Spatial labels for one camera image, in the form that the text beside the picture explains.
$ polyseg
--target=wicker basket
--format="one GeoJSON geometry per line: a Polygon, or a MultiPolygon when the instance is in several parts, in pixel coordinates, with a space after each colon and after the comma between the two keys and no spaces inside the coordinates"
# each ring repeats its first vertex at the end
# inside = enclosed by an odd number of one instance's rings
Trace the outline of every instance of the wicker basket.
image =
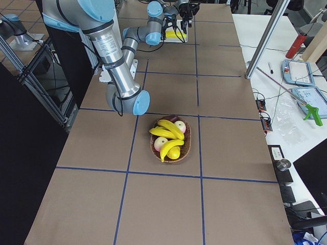
{"type": "MultiPolygon", "coordinates": [[[[159,118],[155,121],[153,127],[155,128],[156,126],[158,126],[157,122],[161,119],[166,119],[166,120],[171,120],[172,118],[176,118],[175,120],[172,120],[172,122],[174,123],[175,121],[182,121],[183,123],[185,123],[186,125],[186,131],[184,133],[184,136],[185,136],[185,139],[184,139],[184,145],[182,145],[180,147],[180,156],[178,159],[175,159],[175,160],[172,160],[170,159],[169,157],[165,157],[165,162],[166,163],[175,163],[175,162],[178,162],[182,159],[184,159],[187,154],[189,153],[190,151],[190,148],[191,148],[191,128],[190,128],[190,125],[181,117],[177,116],[177,115],[169,115],[169,116],[164,116],[162,118],[159,118]]],[[[161,158],[160,158],[160,152],[158,152],[155,148],[154,148],[154,142],[155,140],[158,138],[158,136],[155,136],[155,135],[151,135],[151,138],[150,138],[150,149],[152,151],[152,153],[155,155],[155,157],[161,161],[161,158]]]]}

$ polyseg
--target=metal pole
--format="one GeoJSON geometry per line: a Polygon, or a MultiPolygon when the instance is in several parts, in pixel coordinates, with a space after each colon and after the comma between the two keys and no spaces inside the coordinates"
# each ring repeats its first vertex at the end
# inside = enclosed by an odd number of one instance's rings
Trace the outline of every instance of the metal pole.
{"type": "Polygon", "coordinates": [[[298,222],[295,222],[291,225],[293,229],[306,229],[310,227],[316,226],[324,226],[327,225],[327,216],[311,218],[311,219],[304,219],[298,222]]]}
{"type": "Polygon", "coordinates": [[[276,29],[278,22],[281,19],[281,17],[283,16],[289,2],[290,2],[290,0],[279,0],[278,1],[276,8],[275,8],[274,12],[272,13],[272,16],[270,17],[270,20],[265,29],[265,32],[262,35],[262,38],[258,44],[258,47],[255,50],[255,53],[252,57],[250,65],[246,70],[245,77],[247,79],[250,79],[252,77],[252,75],[255,71],[255,68],[261,59],[261,56],[268,45],[268,42],[272,36],[272,33],[276,29]]]}

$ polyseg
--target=metal cylinder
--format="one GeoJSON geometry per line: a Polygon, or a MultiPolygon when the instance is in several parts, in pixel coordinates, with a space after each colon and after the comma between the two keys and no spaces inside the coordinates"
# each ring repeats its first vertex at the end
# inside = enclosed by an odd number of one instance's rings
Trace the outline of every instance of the metal cylinder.
{"type": "Polygon", "coordinates": [[[139,84],[134,82],[126,62],[110,69],[116,79],[117,87],[122,98],[130,97],[139,90],[139,84]]]}
{"type": "Polygon", "coordinates": [[[123,56],[119,43],[112,31],[112,26],[113,24],[98,32],[86,34],[90,37],[104,63],[116,62],[123,56]]]}
{"type": "Polygon", "coordinates": [[[123,58],[123,53],[115,38],[112,26],[111,24],[98,32],[87,34],[87,36],[90,37],[105,65],[110,65],[120,96],[122,98],[130,97],[138,92],[139,84],[134,82],[126,62],[119,62],[123,58]]]}
{"type": "Polygon", "coordinates": [[[311,218],[295,222],[291,225],[293,229],[302,230],[310,227],[323,226],[327,224],[327,216],[311,218]]]}
{"type": "Polygon", "coordinates": [[[291,165],[292,165],[291,162],[285,158],[279,160],[276,163],[276,167],[279,171],[286,171],[291,167],[291,165]]]}
{"type": "MultiPolygon", "coordinates": [[[[135,52],[136,52],[138,42],[135,39],[126,38],[123,46],[130,47],[131,49],[135,50],[135,52]]],[[[127,64],[128,68],[131,68],[135,53],[129,49],[123,49],[123,55],[124,55],[124,59],[125,59],[125,62],[127,64]]]]}
{"type": "Polygon", "coordinates": [[[15,36],[15,39],[20,46],[28,46],[33,42],[30,36],[31,34],[27,32],[26,34],[15,36]]]}
{"type": "Polygon", "coordinates": [[[282,17],[283,13],[285,12],[288,3],[290,0],[279,0],[274,12],[272,13],[272,16],[270,17],[270,20],[268,22],[268,25],[265,29],[265,32],[262,35],[262,38],[258,44],[258,47],[256,48],[254,55],[252,57],[252,60],[249,64],[249,67],[247,68],[245,77],[247,79],[250,79],[255,71],[255,68],[257,67],[261,56],[263,52],[265,51],[265,48],[268,45],[269,39],[272,36],[273,31],[276,29],[278,22],[280,18],[282,17]]]}

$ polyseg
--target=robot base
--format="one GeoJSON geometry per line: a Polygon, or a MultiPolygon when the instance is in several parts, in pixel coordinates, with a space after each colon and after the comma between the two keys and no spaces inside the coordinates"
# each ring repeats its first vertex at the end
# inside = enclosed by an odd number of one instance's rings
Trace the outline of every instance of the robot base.
{"type": "MultiPolygon", "coordinates": [[[[40,40],[42,37],[44,37],[44,34],[29,34],[33,39],[35,40],[40,40]]],[[[32,42],[29,45],[19,45],[19,43],[14,39],[9,46],[14,50],[14,51],[32,51],[37,45],[37,42],[32,42]]]]}

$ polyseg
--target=black panel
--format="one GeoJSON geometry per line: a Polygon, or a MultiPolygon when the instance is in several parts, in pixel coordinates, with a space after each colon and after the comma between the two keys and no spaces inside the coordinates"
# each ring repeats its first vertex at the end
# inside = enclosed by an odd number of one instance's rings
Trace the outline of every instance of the black panel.
{"type": "MultiPolygon", "coordinates": [[[[36,0],[42,12],[42,0],[36,0]]],[[[63,72],[71,87],[75,102],[81,106],[93,75],[91,63],[78,33],[69,33],[46,26],[53,46],[58,54],[63,72]]]]}
{"type": "Polygon", "coordinates": [[[294,166],[319,206],[327,206],[327,139],[297,159],[294,166]]]}
{"type": "Polygon", "coordinates": [[[23,245],[66,132],[0,63],[0,244],[23,245]]]}

